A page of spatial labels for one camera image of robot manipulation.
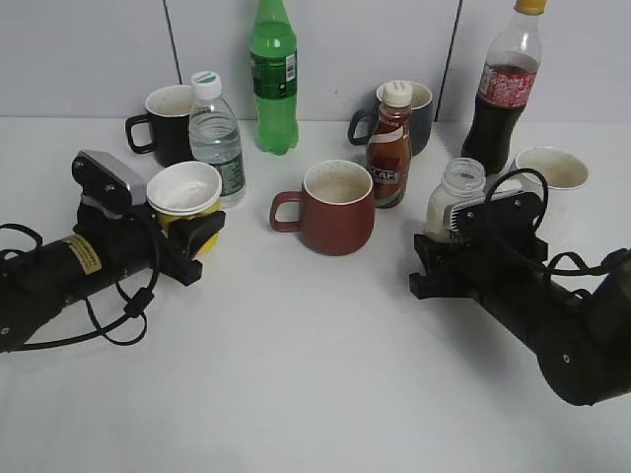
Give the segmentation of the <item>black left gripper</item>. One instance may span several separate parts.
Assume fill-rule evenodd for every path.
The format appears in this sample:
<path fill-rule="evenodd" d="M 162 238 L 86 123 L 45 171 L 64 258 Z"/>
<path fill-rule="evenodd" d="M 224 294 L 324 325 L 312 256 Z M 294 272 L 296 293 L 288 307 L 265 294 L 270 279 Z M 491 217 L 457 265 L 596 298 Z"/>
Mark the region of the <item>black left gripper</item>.
<path fill-rule="evenodd" d="M 190 286 L 202 276 L 202 264 L 195 257 L 216 245 L 225 221 L 224 211 L 176 220 L 167 236 L 149 205 L 118 215 L 84 194 L 74 232 L 92 246 L 102 264 L 87 277 L 91 286 L 110 286 L 146 268 Z"/>

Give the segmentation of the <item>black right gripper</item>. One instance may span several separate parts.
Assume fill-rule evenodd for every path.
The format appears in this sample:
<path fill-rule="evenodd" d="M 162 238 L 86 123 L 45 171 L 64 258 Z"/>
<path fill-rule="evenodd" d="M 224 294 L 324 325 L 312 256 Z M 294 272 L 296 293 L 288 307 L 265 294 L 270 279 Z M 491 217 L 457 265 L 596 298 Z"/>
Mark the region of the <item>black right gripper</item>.
<path fill-rule="evenodd" d="M 535 218 L 483 216 L 463 218 L 464 232 L 438 242 L 414 237 L 423 273 L 409 275 L 410 292 L 418 299 L 546 299 L 548 282 L 527 267 L 512 249 L 536 263 L 547 255 L 547 243 L 536 236 Z"/>

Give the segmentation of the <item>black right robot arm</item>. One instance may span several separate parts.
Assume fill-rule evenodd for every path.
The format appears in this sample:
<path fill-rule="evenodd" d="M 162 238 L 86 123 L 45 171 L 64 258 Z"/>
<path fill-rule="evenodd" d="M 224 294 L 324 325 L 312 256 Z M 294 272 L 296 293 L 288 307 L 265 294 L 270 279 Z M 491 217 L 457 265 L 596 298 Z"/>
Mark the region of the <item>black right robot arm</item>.
<path fill-rule="evenodd" d="M 536 356 L 550 388 L 575 406 L 630 391 L 630 262 L 625 252 L 589 294 L 569 291 L 482 236 L 460 243 L 414 238 L 425 272 L 409 277 L 419 300 L 475 301 Z"/>

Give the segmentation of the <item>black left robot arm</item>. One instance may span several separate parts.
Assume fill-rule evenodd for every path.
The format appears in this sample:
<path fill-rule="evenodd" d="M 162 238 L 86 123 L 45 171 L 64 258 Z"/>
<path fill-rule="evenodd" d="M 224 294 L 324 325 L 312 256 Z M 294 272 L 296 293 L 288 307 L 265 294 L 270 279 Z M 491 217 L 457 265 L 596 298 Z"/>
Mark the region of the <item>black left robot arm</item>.
<path fill-rule="evenodd" d="M 1 252 L 1 350 L 26 352 L 77 344 L 110 331 L 132 318 L 145 318 L 158 279 L 166 275 L 187 287 L 202 276 L 196 256 L 206 240 L 225 225 L 226 214 L 180 219 L 162 230 L 157 212 L 137 205 L 112 213 L 97 204 L 81 202 L 73 233 L 45 244 L 31 228 L 12 224 L 10 230 L 30 237 L 29 251 L 7 248 Z M 87 303 L 123 279 L 151 269 L 148 284 L 133 295 L 119 290 L 125 306 L 120 318 L 102 325 L 87 309 L 94 331 L 49 342 L 32 342 L 34 334 L 68 305 Z"/>

